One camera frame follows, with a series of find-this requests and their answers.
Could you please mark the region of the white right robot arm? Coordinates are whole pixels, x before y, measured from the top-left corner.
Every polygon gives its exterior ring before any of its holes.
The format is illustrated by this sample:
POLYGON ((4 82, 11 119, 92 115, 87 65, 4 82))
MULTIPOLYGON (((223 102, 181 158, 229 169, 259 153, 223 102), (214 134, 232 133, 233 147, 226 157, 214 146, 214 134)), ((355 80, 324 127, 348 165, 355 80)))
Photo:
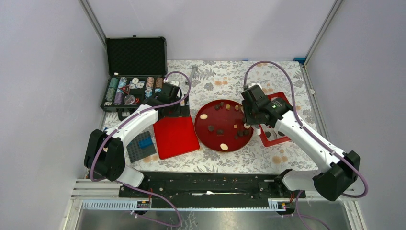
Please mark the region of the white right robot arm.
POLYGON ((252 85, 242 92, 245 120, 250 126, 270 126, 293 141, 317 165, 317 170, 285 170, 275 183, 275 193, 287 197, 293 191, 317 191, 335 201, 359 178, 360 156, 334 146, 315 132, 283 98, 273 100, 261 87, 252 85))

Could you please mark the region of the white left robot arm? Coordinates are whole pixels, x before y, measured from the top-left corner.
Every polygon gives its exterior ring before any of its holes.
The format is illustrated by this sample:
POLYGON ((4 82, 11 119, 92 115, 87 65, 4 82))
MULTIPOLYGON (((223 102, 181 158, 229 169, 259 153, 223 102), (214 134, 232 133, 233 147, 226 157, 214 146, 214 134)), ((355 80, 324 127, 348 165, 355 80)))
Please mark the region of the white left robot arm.
POLYGON ((144 129, 167 116, 189 96, 187 92, 178 97, 179 90, 176 85, 164 83, 162 91, 144 100, 119 124, 105 131, 96 129, 91 132, 84 166, 89 169, 93 182, 107 179, 129 185, 130 191, 137 197, 147 194, 149 185, 143 181, 144 175, 125 163, 124 149, 144 129))

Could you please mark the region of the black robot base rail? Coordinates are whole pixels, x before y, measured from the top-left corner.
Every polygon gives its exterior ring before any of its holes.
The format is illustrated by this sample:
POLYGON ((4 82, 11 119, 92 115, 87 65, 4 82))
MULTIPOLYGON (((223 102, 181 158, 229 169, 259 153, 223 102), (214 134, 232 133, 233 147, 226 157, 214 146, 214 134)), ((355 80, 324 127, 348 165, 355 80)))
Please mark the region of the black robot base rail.
POLYGON ((151 208, 272 208, 272 199, 292 203, 305 192, 290 191, 276 174, 224 174, 195 172, 144 172, 140 189, 159 197, 121 185, 119 198, 140 198, 151 208))

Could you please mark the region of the red chocolate box tray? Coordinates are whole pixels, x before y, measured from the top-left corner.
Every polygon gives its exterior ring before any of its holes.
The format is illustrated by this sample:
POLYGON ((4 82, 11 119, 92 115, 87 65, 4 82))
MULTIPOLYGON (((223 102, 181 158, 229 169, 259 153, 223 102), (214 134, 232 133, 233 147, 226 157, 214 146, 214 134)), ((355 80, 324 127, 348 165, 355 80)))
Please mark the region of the red chocolate box tray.
MULTIPOLYGON (((289 100, 287 99, 286 95, 283 92, 276 92, 268 95, 268 98, 270 100, 274 100, 276 98, 283 98, 289 105, 291 104, 289 100)), ((278 133, 278 131, 274 130, 270 126, 267 126, 265 124, 261 124, 261 134, 259 135, 260 140, 265 147, 270 147, 274 146, 280 143, 284 143, 287 141, 290 141, 290 139, 287 136, 282 136, 281 134, 278 133), (265 135, 265 132, 271 132, 271 136, 268 138, 265 135)))

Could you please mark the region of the red square box lid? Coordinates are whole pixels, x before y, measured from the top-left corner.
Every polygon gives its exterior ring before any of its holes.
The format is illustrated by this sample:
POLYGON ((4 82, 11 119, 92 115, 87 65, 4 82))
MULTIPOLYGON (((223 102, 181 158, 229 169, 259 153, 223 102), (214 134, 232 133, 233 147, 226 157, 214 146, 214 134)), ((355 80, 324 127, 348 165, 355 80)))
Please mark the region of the red square box lid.
POLYGON ((200 148, 190 116, 162 118, 153 125, 153 129, 161 160, 193 152, 200 148))

